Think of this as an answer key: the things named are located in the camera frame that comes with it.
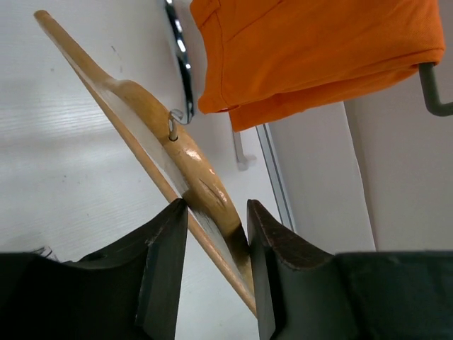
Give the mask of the wooden clothes hanger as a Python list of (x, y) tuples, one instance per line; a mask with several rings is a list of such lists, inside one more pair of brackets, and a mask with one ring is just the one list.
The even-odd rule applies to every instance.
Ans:
[(162, 195), (187, 203), (190, 232), (255, 314), (250, 250), (239, 214), (196, 142), (145, 88), (100, 68), (47, 11), (34, 17)]

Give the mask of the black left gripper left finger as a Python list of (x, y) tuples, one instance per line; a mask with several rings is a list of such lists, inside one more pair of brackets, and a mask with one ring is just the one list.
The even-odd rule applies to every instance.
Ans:
[(2, 339), (173, 339), (188, 231), (176, 199), (78, 261), (1, 255)]

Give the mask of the newspaper print trousers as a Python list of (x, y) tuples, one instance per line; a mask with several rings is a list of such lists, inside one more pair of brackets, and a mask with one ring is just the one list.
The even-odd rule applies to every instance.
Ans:
[(49, 246), (42, 246), (40, 248), (32, 250), (32, 252), (38, 256), (41, 256), (43, 258), (56, 261), (58, 262), (58, 258), (56, 256), (56, 253), (53, 252), (53, 250)]

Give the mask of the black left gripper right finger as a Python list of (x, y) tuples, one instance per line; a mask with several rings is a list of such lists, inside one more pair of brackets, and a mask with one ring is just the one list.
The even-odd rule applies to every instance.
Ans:
[(329, 254), (257, 200), (247, 227), (261, 339), (451, 339), (452, 253)]

